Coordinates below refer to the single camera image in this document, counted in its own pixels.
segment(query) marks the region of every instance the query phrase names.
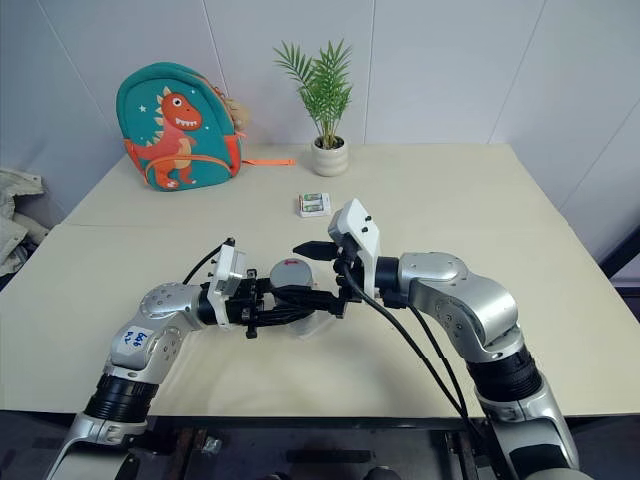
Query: beige table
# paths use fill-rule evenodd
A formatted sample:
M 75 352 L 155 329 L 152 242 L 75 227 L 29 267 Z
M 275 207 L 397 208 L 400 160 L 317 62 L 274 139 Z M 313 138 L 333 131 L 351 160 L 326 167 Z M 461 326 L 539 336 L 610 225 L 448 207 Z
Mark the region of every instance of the beige table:
M 128 160 L 118 163 L 0 294 L 0 406 L 83 408 L 113 333 L 147 290 L 181 280 L 229 235 L 268 274 L 296 244 L 327 238 L 330 217 L 294 214 L 298 192 L 326 191 L 336 207 L 363 201 L 383 255 L 447 251 L 504 284 L 565 414 L 640 412 L 640 328 L 508 146 L 356 147 L 338 178 L 314 175 L 303 152 L 257 148 L 250 155 L 301 161 L 243 167 L 224 185 L 173 193 L 142 187 Z M 319 287 L 333 288 L 330 265 L 313 268 Z M 435 330 L 480 415 L 464 363 Z M 455 416 L 399 335 L 363 305 L 307 339 L 288 327 L 253 341 L 241 329 L 192 335 L 152 413 Z

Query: cloth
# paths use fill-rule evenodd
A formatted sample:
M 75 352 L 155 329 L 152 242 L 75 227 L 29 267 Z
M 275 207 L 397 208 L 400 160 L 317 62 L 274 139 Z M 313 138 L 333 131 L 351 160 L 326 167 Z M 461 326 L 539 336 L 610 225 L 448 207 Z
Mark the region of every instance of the cloth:
M 13 221 L 13 197 L 40 193 L 44 193 L 40 176 L 0 168 L 0 276 L 17 272 L 25 262 L 24 252 L 16 247 L 29 229 Z
M 21 213 L 15 212 L 13 214 L 13 221 L 27 229 L 27 237 L 36 245 L 44 242 L 44 238 L 49 234 L 48 228 L 43 227 L 33 218 L 22 215 Z

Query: white plant pot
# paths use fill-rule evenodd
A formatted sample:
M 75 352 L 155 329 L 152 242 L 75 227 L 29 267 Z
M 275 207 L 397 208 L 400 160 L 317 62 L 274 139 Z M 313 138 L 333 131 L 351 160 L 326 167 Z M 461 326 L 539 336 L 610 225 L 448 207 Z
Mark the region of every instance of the white plant pot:
M 349 147 L 347 142 L 341 138 L 343 141 L 341 147 L 325 150 L 316 145 L 316 142 L 319 143 L 319 138 L 316 138 L 311 143 L 313 170 L 323 177 L 335 177 L 344 173 L 349 166 Z

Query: backpack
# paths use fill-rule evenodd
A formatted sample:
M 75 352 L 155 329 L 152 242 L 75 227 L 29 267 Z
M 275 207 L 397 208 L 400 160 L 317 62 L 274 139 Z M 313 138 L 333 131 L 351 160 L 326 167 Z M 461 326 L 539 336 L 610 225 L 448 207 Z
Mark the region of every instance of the backpack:
M 154 63 L 118 89 L 124 145 L 151 187 L 182 190 L 225 182 L 240 169 L 240 136 L 223 94 L 175 63 Z

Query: dinosaur print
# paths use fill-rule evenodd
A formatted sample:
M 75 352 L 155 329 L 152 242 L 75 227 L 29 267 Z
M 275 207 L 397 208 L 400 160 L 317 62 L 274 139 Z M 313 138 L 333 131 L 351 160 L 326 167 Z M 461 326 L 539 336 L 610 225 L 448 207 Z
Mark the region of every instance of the dinosaur print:
M 131 158 L 140 157 L 144 160 L 155 160 L 174 155 L 191 155 L 191 146 L 195 145 L 196 141 L 184 132 L 200 128 L 202 115 L 184 95 L 173 93 L 166 86 L 162 90 L 162 96 L 157 95 L 156 100 L 160 105 L 156 109 L 156 113 L 160 116 L 155 117 L 154 120 L 162 126 L 162 130 L 155 132 L 153 144 L 151 142 L 147 142 L 146 145 L 129 143 L 127 145 L 129 155 Z M 169 177 L 173 170 L 178 170 L 179 182 Z M 160 161 L 154 165 L 153 171 L 156 183 L 163 188 L 178 188 L 180 182 L 196 183 L 189 177 L 191 160 L 167 158 L 166 161 Z

